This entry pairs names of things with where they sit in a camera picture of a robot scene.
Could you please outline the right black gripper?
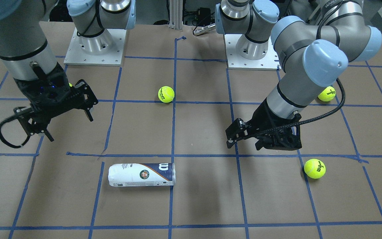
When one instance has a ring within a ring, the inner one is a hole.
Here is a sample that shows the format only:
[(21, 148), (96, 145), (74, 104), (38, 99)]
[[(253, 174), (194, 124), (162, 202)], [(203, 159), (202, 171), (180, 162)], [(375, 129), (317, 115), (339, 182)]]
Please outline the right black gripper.
[(32, 80), (15, 79), (20, 91), (30, 100), (30, 108), (18, 116), (29, 135), (44, 133), (53, 142), (54, 138), (47, 130), (51, 119), (72, 109), (83, 110), (89, 121), (94, 121), (91, 111), (98, 100), (83, 79), (70, 87), (67, 75), (58, 63), (49, 73), (45, 73), (38, 63), (30, 63), (29, 68)]

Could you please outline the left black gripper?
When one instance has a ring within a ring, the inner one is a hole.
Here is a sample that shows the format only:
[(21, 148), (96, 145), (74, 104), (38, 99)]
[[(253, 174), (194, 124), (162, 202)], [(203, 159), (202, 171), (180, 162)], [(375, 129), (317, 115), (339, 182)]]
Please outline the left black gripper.
[(291, 127), (281, 128), (270, 132), (262, 133), (276, 127), (296, 123), (301, 119), (297, 117), (284, 119), (274, 114), (265, 99), (253, 113), (250, 121), (244, 121), (242, 118), (236, 118), (235, 121), (225, 130), (227, 136), (227, 148), (240, 141), (249, 138), (256, 138), (256, 150), (262, 148), (281, 151), (295, 151), (302, 148), (300, 139), (300, 127), (296, 127), (296, 134), (293, 134)]

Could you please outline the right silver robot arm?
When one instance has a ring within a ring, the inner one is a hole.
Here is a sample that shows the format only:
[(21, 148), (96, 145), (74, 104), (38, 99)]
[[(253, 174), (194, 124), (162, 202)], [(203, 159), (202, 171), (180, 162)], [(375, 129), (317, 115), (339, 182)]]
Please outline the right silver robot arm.
[[(91, 109), (97, 97), (84, 80), (69, 83), (39, 25), (56, 2), (0, 0), (0, 59), (31, 105), (15, 108), (14, 115), (0, 123), (0, 140), (11, 148), (21, 148), (34, 134), (53, 141), (47, 130), (51, 119), (72, 109), (83, 110), (93, 121)], [(135, 26), (134, 0), (68, 0), (66, 5), (85, 52), (107, 52), (114, 47), (109, 29)], [(2, 134), (2, 127), (14, 120), (27, 134), (21, 145), (9, 143)]]

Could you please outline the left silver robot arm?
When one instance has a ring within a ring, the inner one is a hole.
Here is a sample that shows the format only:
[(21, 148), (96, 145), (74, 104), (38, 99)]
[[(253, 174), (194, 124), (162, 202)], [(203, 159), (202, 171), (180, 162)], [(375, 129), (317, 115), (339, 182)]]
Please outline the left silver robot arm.
[(219, 34), (243, 34), (251, 46), (271, 40), (284, 77), (259, 105), (249, 121), (237, 118), (227, 129), (227, 147), (256, 138), (256, 149), (295, 151), (302, 147), (300, 125), (337, 112), (301, 121), (303, 109), (346, 70), (348, 63), (371, 59), (382, 44), (381, 32), (367, 26), (362, 0), (320, 0), (321, 20), (306, 24), (298, 16), (279, 19), (270, 0), (223, 0), (215, 9)]

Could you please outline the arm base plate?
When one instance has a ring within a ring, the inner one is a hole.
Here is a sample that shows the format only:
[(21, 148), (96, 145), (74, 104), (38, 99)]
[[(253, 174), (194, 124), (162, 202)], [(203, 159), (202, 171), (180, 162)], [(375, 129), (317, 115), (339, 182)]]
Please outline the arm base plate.
[(244, 35), (226, 34), (224, 42), (228, 69), (264, 71), (282, 69), (270, 38), (264, 43), (254, 43)]
[(125, 29), (105, 29), (94, 38), (79, 37), (73, 32), (64, 64), (88, 66), (121, 66), (126, 41)]

